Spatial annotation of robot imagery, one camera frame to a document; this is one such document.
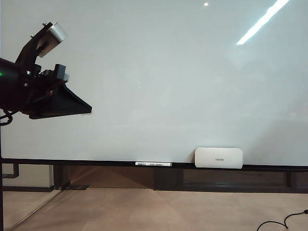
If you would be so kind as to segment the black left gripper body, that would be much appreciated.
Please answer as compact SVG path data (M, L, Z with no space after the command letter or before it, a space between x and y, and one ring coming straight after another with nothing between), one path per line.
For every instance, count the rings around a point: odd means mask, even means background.
M66 66L56 64L53 70L45 70L35 77L31 85L30 96L21 113L28 116L38 116L46 109L56 96L58 89L68 80Z

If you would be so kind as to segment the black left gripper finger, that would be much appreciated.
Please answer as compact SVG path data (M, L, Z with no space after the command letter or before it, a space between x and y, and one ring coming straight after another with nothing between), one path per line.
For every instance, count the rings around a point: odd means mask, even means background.
M92 113L92 107L75 95L66 84L61 84L33 99L28 104L30 119L43 119Z

